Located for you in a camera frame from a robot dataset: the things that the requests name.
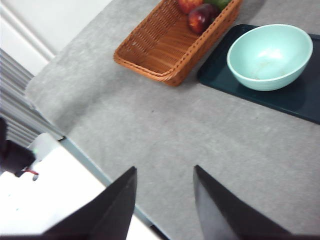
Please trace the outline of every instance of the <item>table surface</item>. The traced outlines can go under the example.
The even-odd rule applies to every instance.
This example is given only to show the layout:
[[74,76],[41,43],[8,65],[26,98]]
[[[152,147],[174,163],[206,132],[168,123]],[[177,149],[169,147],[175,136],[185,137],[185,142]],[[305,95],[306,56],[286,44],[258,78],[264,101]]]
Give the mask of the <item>table surface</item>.
[[[27,86],[26,96],[111,179],[138,169],[136,205],[170,239],[202,239],[199,164],[289,231],[320,234],[320,126],[201,85],[140,76],[113,53],[158,0],[113,0]],[[245,0],[234,24],[320,34],[318,0]]]

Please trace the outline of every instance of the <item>dark green tray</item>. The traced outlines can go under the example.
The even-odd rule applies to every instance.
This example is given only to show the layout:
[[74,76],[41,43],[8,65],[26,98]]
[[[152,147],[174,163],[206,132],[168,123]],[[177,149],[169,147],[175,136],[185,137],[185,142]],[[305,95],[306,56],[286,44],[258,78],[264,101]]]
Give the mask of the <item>dark green tray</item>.
[[256,91],[240,84],[227,66],[227,53],[234,41],[257,26],[234,26],[197,73],[211,88],[320,124],[320,35],[310,34],[313,53],[303,73],[291,84],[274,91]]

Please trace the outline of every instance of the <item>apple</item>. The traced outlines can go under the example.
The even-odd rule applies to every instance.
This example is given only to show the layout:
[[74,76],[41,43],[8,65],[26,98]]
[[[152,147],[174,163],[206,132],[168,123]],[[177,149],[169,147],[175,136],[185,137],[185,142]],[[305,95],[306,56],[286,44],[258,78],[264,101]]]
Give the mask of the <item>apple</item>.
[[193,9],[188,15],[188,23],[193,32],[202,34],[220,14],[220,9],[213,4],[204,3]]
[[193,9],[200,6],[204,0],[177,0],[180,9],[185,14],[189,14]]
[[216,5],[221,11],[231,2],[231,0],[204,0],[204,4]]

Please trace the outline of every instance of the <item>white wall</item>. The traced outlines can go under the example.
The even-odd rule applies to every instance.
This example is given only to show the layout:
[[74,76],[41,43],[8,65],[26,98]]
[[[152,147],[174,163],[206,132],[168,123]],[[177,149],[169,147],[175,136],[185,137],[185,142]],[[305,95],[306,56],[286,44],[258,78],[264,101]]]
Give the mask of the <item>white wall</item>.
[[111,0],[1,0],[1,48],[36,75]]

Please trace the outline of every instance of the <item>red apple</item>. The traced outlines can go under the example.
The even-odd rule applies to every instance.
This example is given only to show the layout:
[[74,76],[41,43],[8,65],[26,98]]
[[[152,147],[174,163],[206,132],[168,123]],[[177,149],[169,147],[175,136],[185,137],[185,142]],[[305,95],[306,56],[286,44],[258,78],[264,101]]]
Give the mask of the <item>red apple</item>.
[[203,0],[177,0],[180,6],[180,9],[185,14],[190,13],[193,9],[200,6],[204,1]]
[[188,16],[191,30],[196,34],[202,34],[220,14],[216,5],[205,3],[193,9]]

